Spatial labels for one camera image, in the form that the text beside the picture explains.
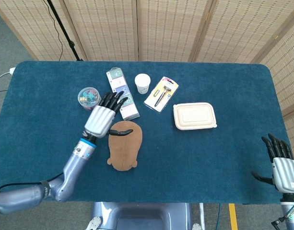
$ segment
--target blue carpet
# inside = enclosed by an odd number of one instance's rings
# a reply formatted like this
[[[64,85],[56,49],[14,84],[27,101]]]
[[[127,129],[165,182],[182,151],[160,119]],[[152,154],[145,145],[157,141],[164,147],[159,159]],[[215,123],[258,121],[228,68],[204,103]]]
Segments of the blue carpet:
[[[110,91],[106,72],[122,68],[141,114],[138,167],[115,171],[106,164],[107,137],[84,169],[72,200],[114,202],[278,203],[273,187],[256,181],[271,176],[260,137],[288,140],[269,70],[263,65],[170,62],[35,62],[19,64],[0,114],[0,185],[40,181],[60,171],[81,137],[90,114],[77,102],[88,86]],[[135,89],[138,73],[152,89],[167,76],[179,84],[157,113]],[[172,106],[209,102],[217,128],[180,131]]]

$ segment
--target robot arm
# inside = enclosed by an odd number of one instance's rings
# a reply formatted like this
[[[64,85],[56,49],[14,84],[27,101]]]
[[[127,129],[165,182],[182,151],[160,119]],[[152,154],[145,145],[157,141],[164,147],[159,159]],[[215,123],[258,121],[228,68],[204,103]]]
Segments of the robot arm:
[[[125,136],[133,131],[132,129],[124,132],[109,130],[116,113],[127,100],[125,97],[118,103],[122,94],[123,92],[107,93],[93,109],[85,124],[83,137],[64,166],[63,176],[36,183],[31,187],[0,193],[0,213],[8,214],[36,207],[48,196],[58,202],[69,200],[82,169],[96,148],[96,140],[106,134]]]
[[[282,193],[280,200],[284,216],[271,224],[276,230],[279,223],[286,222],[288,230],[294,230],[294,156],[289,145],[268,134],[271,142],[262,137],[266,144],[268,155],[272,164],[272,178],[259,176],[256,172],[252,175],[259,181],[274,185]]]

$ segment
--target plastic food container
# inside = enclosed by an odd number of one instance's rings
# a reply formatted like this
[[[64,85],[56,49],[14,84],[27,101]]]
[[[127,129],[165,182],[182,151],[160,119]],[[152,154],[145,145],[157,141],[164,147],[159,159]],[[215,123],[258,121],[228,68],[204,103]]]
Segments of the plastic food container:
[[[213,106],[206,102],[175,104],[174,117],[180,130],[217,127]]]
[[[92,110],[101,100],[98,90],[93,87],[82,89],[78,94],[78,101],[84,109]]]

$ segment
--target brown teddy bear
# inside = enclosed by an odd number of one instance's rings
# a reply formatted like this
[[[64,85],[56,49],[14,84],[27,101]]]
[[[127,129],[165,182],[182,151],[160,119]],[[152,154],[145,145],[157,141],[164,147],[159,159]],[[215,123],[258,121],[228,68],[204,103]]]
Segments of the brown teddy bear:
[[[108,146],[110,158],[107,164],[112,165],[118,171],[127,171],[137,166],[137,155],[142,142],[142,130],[139,125],[131,121],[120,121],[115,123],[111,129],[124,131],[133,129],[126,136],[109,135]]]

